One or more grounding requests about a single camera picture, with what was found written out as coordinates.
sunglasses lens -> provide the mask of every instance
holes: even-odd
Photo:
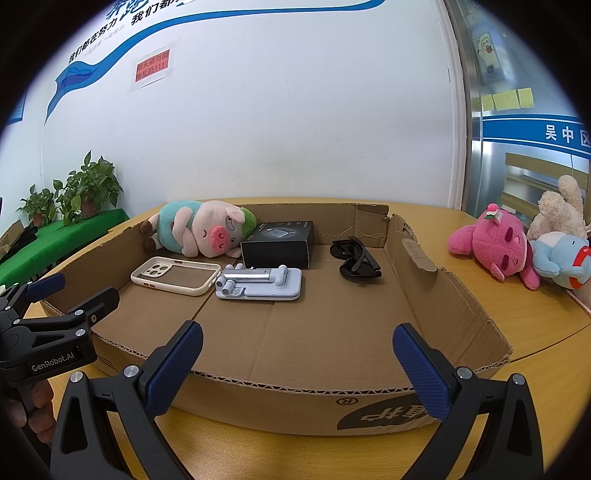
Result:
[[[346,277],[376,278],[382,276],[380,271],[375,270],[367,262],[361,262],[357,272],[353,272],[352,269],[356,263],[355,258],[349,258],[340,266],[340,272]]]
[[[362,248],[352,241],[332,244],[330,247],[330,254],[340,260],[359,258],[361,253],[363,253]]]

corrugated cardboard edge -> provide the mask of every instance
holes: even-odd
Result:
[[[93,333],[93,337],[95,339],[99,339],[101,342],[104,342],[107,345],[113,346],[115,348],[118,348],[119,350],[126,352],[126,353],[130,353],[131,355],[133,355],[134,357],[136,357],[138,359],[138,364],[143,363],[144,360],[146,360],[148,357],[147,355],[143,355],[135,350],[132,350],[131,348],[127,348],[124,345],[120,345],[116,342],[113,342],[112,340],[106,339],[101,337],[100,335],[97,335],[96,333]],[[105,365],[107,365],[108,367],[114,369],[117,373],[119,373],[120,370],[116,369],[114,365],[112,365],[111,362],[109,362],[107,359],[101,357],[99,358]],[[494,363],[492,365],[487,365],[485,367],[481,367],[475,370],[475,373],[477,373],[481,378],[490,378],[494,372],[496,372],[496,370],[498,370],[501,366],[503,366],[503,364],[506,362],[497,362]],[[219,381],[219,382],[227,382],[230,384],[234,384],[234,385],[241,385],[244,387],[251,387],[251,388],[265,388],[268,390],[276,390],[276,391],[282,391],[282,392],[289,392],[289,393],[304,393],[304,394],[312,394],[312,395],[382,395],[382,394],[392,394],[392,393],[413,393],[414,389],[410,388],[410,387],[398,387],[398,388],[379,388],[379,389],[371,389],[371,390],[308,390],[308,389],[304,389],[304,388],[290,388],[290,387],[283,387],[280,385],[269,385],[269,384],[263,384],[263,383],[255,383],[255,382],[249,382],[249,381],[245,381],[245,380],[238,380],[236,378],[226,378],[226,377],[220,377],[218,375],[212,375],[212,374],[208,374],[205,372],[199,372],[197,370],[191,370],[191,375],[196,375],[198,377],[203,377],[203,378],[208,378],[210,380],[215,380],[215,381]]]

cardboard box on floor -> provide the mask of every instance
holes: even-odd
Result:
[[[8,230],[6,230],[2,236],[0,236],[0,258],[4,257],[8,253],[10,247],[16,243],[18,237],[20,237],[21,233],[24,231],[25,228],[23,227],[20,220],[17,220],[10,227],[8,227]]]

potted plant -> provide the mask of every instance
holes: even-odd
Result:
[[[53,202],[54,194],[48,189],[43,189],[41,193],[35,191],[36,186],[31,185],[29,189],[30,196],[27,199],[21,199],[25,205],[17,209],[17,212],[25,212],[29,215],[29,221],[33,220],[36,227],[48,225],[56,216],[56,206]]]
[[[65,186],[61,180],[53,181],[64,225],[80,217],[95,216],[107,201],[116,207],[119,193],[123,191],[115,177],[113,164],[103,157],[91,162],[90,153],[86,155],[80,171],[72,170],[68,174]]]

printed logo on box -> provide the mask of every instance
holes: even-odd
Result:
[[[339,420],[336,429],[362,429],[403,425],[427,415],[416,394],[389,398],[361,407]]]

